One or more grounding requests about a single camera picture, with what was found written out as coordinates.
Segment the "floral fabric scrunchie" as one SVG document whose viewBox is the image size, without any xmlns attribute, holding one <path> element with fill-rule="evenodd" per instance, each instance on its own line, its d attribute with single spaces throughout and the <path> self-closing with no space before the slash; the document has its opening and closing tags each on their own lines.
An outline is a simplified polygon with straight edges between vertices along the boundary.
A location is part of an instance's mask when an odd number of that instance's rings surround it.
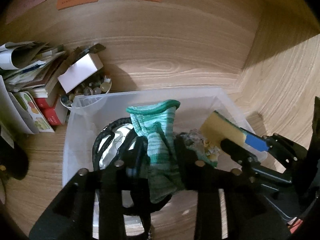
<svg viewBox="0 0 320 240">
<path fill-rule="evenodd" d="M 220 149 L 209 141 L 204 142 L 204 155 L 206 160 L 213 167 L 218 165 L 218 157 L 220 156 Z"/>
</svg>

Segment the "yellow green sponge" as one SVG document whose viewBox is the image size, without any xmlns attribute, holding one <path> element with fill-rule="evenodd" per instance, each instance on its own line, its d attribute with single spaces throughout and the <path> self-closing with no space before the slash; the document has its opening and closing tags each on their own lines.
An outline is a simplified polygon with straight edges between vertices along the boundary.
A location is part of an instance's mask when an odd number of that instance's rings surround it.
<svg viewBox="0 0 320 240">
<path fill-rule="evenodd" d="M 235 144 L 244 147 L 247 133 L 236 126 L 217 111 L 208 116 L 200 127 L 201 134 L 211 145 L 222 149 L 221 142 L 228 139 Z"/>
</svg>

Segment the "green striped sock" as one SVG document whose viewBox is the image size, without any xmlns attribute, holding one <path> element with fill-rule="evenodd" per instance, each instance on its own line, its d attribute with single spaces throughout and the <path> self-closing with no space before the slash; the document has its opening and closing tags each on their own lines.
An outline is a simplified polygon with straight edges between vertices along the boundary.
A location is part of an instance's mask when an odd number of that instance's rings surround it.
<svg viewBox="0 0 320 240">
<path fill-rule="evenodd" d="M 170 99 L 126 109 L 137 135 L 148 141 L 148 182 L 152 203 L 183 189 L 174 146 L 174 120 L 179 107 L 179 101 Z"/>
</svg>

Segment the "clear plastic storage bin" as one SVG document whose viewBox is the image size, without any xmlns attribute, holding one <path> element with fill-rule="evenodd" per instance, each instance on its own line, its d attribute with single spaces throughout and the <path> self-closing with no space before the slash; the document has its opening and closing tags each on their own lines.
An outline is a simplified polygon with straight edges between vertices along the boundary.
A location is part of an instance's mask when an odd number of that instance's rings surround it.
<svg viewBox="0 0 320 240">
<path fill-rule="evenodd" d="M 63 153 L 62 182 L 81 168 L 104 169 L 120 152 L 129 131 L 146 139 L 141 168 L 148 200 L 169 202 L 151 215 L 153 239 L 193 239 L 197 193 L 185 190 L 177 165 L 176 135 L 191 139 L 196 159 L 205 160 L 200 127 L 217 112 L 247 131 L 251 126 L 219 88 L 170 88 L 77 96 L 72 104 Z"/>
</svg>

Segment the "stack of books and papers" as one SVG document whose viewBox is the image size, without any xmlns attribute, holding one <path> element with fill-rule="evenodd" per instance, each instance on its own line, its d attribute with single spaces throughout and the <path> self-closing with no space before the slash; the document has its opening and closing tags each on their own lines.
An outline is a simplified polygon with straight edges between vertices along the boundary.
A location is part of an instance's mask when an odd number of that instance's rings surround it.
<svg viewBox="0 0 320 240">
<path fill-rule="evenodd" d="M 1 129 L 12 134 L 53 132 L 42 113 L 57 100 L 66 52 L 63 45 L 7 42 L 1 45 Z"/>
</svg>

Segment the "bowl of marbles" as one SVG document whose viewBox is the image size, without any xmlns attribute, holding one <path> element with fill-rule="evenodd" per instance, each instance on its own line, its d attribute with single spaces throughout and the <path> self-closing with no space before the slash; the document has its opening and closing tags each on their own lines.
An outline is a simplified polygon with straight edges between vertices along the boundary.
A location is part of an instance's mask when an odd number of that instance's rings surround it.
<svg viewBox="0 0 320 240">
<path fill-rule="evenodd" d="M 104 73 L 96 73 L 82 81 L 70 92 L 60 96 L 60 102 L 67 109 L 71 109 L 76 96 L 92 96 L 109 93 L 112 87 L 112 79 Z"/>
</svg>

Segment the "small white cardboard box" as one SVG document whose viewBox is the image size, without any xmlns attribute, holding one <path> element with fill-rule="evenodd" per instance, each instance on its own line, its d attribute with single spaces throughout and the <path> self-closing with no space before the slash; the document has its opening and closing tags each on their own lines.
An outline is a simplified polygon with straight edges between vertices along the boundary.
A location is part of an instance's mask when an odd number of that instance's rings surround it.
<svg viewBox="0 0 320 240">
<path fill-rule="evenodd" d="M 85 81 L 103 67 L 98 54 L 86 54 L 71 65 L 64 74 L 57 79 L 66 93 L 69 93 L 77 85 Z"/>
</svg>

